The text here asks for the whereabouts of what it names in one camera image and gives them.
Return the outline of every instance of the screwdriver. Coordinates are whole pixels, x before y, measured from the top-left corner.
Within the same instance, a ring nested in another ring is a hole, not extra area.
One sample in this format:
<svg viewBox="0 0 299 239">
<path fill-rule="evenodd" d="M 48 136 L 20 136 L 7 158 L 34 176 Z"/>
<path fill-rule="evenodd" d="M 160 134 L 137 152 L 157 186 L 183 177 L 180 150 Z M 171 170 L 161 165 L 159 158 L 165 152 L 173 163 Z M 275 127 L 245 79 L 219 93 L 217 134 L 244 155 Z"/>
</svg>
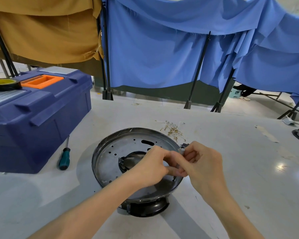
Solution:
<svg viewBox="0 0 299 239">
<path fill-rule="evenodd" d="M 62 153 L 61 159 L 59 161 L 59 169 L 60 170 L 66 170 L 70 165 L 71 149 L 68 148 L 69 138 L 70 138 L 70 136 L 68 136 L 66 148 L 63 149 L 63 153 Z"/>
</svg>

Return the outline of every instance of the table surface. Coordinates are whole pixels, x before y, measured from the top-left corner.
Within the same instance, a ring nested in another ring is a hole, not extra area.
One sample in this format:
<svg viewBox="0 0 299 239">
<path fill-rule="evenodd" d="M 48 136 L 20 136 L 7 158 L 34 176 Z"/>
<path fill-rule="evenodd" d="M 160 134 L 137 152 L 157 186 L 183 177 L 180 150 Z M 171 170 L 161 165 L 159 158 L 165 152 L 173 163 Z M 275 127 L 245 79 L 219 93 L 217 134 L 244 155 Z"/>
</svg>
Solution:
<svg viewBox="0 0 299 239">
<path fill-rule="evenodd" d="M 196 140 L 222 153 L 231 194 L 265 238 L 299 238 L 299 140 L 291 134 L 295 127 L 274 119 L 95 99 L 70 135 L 66 171 L 56 168 L 64 143 L 36 175 L 0 173 L 0 238 L 26 238 L 99 191 L 91 160 L 100 140 L 129 127 L 159 131 L 163 123 L 155 120 L 184 122 L 179 130 L 186 142 Z M 228 238 L 188 177 L 169 201 L 166 211 L 150 218 L 118 209 L 93 238 Z"/>
</svg>

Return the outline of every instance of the blue toolbox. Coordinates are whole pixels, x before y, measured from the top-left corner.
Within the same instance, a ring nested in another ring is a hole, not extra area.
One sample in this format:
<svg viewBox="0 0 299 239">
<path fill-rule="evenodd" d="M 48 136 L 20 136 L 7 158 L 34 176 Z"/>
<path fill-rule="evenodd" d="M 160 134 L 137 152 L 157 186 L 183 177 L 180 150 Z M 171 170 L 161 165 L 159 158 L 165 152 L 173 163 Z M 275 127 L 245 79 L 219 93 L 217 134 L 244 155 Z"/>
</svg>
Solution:
<svg viewBox="0 0 299 239">
<path fill-rule="evenodd" d="M 0 91 L 0 172 L 35 174 L 91 110 L 92 79 L 49 67 L 11 81 L 20 87 Z"/>
</svg>

